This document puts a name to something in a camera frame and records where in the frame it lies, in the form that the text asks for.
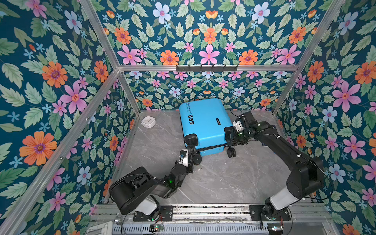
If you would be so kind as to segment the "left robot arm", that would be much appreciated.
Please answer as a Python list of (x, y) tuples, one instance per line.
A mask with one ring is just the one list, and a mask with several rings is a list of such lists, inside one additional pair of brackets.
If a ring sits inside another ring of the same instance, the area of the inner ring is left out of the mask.
[(145, 215), (155, 215), (160, 209), (154, 198), (170, 198), (183, 185), (186, 176), (193, 173), (195, 165), (202, 162), (200, 154), (189, 149), (180, 151), (179, 160), (171, 169), (169, 175), (160, 179), (151, 175), (141, 166), (131, 173), (114, 182), (109, 188), (110, 198), (115, 202), (121, 214), (142, 212)]

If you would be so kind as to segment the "blue suitcase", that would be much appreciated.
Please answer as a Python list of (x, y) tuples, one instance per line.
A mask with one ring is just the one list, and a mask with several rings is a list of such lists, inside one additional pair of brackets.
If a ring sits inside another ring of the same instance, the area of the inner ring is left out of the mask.
[(233, 144), (226, 137), (235, 130), (219, 99), (190, 101), (180, 105), (180, 121), (189, 163), (199, 165), (203, 156), (227, 149), (229, 158), (235, 157)]

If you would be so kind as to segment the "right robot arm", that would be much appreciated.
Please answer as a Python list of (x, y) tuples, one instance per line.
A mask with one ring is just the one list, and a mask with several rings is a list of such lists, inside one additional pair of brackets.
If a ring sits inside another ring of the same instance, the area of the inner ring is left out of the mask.
[(322, 160), (310, 158), (281, 137), (270, 123), (258, 122), (251, 112), (246, 112), (236, 118), (232, 127), (225, 128), (225, 141), (231, 147), (246, 145), (250, 140), (266, 145), (290, 170), (286, 186), (265, 200), (261, 218), (275, 218), (290, 205), (323, 187), (325, 173)]

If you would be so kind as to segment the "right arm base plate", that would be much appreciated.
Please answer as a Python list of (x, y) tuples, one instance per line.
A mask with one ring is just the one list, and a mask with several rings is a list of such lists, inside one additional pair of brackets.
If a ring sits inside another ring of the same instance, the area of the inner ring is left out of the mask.
[(249, 211), (253, 221), (291, 221), (288, 208), (276, 210), (271, 205), (250, 205)]

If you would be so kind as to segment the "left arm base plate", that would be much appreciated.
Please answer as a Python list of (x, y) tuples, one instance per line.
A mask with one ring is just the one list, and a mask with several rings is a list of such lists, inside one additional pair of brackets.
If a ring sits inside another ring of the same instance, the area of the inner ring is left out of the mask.
[(171, 222), (173, 217), (173, 206), (158, 206), (151, 214), (146, 215), (142, 212), (135, 211), (133, 216), (134, 222)]

